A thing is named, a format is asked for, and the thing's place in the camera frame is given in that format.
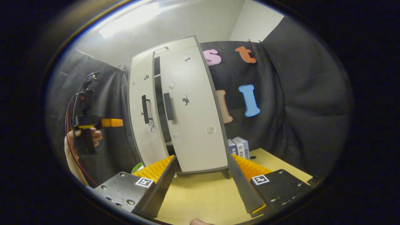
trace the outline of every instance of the cat sticker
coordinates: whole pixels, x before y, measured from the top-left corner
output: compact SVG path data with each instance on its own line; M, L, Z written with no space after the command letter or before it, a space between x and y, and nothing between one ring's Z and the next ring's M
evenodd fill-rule
M185 96L186 96L186 98L182 98L182 102L184 102L185 106L187 106L188 104L190 104L190 102L189 102L188 96L187 95L185 95Z

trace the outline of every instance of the wooden table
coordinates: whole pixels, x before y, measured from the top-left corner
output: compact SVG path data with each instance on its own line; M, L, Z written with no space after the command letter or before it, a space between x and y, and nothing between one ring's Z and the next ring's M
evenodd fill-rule
M284 169L306 183L312 178L264 149L250 151L250 156L256 156L251 161L269 170ZM232 176L226 179L221 172L179 174L173 179L156 219L188 225L194 218L216 225L237 224L252 219L246 213Z

